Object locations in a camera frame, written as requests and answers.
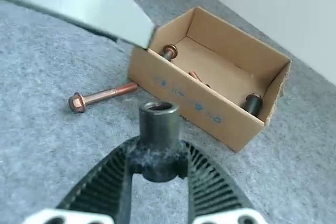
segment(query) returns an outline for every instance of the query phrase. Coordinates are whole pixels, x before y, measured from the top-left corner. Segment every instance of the hex bolt head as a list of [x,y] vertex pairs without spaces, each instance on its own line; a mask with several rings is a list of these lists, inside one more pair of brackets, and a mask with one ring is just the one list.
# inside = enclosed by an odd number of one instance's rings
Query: hex bolt head
[[85,112],[86,104],[80,93],[74,93],[74,95],[69,98],[68,102],[72,111],[80,113]]
[[173,44],[165,45],[162,49],[163,58],[167,60],[175,59],[177,57],[177,47]]

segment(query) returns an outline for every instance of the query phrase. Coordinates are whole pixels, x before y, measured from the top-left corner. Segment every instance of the cardboard box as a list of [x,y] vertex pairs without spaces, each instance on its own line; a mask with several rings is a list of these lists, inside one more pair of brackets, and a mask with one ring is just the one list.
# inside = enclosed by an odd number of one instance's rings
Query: cardboard box
[[[172,62],[159,55],[167,44],[179,51]],[[197,7],[159,28],[148,50],[135,47],[128,75],[238,152],[269,123],[289,68],[285,55]],[[251,93],[263,97],[258,118],[240,107]]]

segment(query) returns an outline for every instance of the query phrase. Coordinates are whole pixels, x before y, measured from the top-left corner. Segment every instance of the bolt hole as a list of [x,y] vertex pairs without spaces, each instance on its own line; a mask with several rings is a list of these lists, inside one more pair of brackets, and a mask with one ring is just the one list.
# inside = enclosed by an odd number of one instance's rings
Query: bolt hole
[[239,224],[258,224],[255,219],[250,216],[241,216],[238,219]]
[[64,224],[65,221],[62,217],[54,217],[48,220],[45,224]]
[[172,107],[173,105],[168,102],[153,102],[147,106],[147,109],[159,111],[159,110],[168,110],[168,109],[171,109]]

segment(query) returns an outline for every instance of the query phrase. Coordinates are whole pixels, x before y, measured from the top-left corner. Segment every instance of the box flap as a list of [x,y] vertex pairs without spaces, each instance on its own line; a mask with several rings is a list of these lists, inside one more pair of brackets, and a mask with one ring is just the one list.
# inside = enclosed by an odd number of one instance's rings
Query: box flap
[[269,85],[264,97],[263,97],[263,108],[259,114],[259,118],[268,125],[271,117],[275,111],[276,103],[282,94],[282,90],[287,81],[291,62],[288,62],[283,69],[274,78],[272,83]]
[[149,47],[159,54],[165,45],[176,44],[183,39],[190,27],[194,10],[194,8],[188,10],[186,13],[157,29]]

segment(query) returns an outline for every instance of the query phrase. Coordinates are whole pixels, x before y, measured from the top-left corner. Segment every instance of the white wall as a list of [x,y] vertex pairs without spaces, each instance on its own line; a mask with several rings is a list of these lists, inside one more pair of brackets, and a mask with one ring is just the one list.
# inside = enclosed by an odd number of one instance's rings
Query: white wall
[[336,85],[336,0],[220,0]]

